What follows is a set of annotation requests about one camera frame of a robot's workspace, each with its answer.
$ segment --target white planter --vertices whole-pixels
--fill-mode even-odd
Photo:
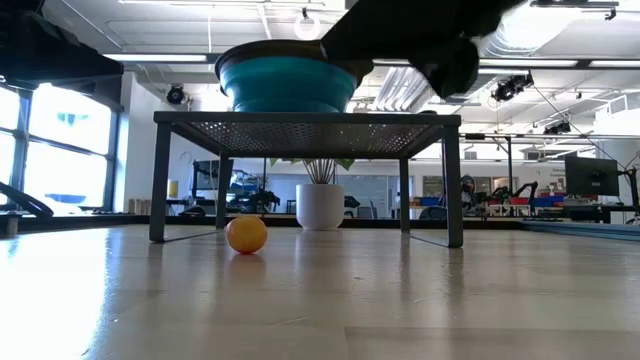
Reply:
[[[335,230],[344,218],[344,189],[332,184],[296,186],[296,219],[305,230]]]

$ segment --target wooden floor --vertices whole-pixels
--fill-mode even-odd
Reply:
[[[146,226],[0,241],[0,359],[640,358],[640,244],[465,236],[276,228],[256,256]]]

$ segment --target ball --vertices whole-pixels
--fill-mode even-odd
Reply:
[[[229,246],[240,254],[252,254],[267,242],[267,227],[257,216],[241,216],[231,220],[225,233]]]

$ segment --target perforated tabletop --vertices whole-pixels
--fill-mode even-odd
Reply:
[[[410,158],[460,126],[457,115],[156,112],[154,121],[230,157]]]

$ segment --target teal bowl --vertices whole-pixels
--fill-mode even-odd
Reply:
[[[330,63],[319,42],[267,40],[224,53],[216,63],[237,112],[344,112],[371,61]]]

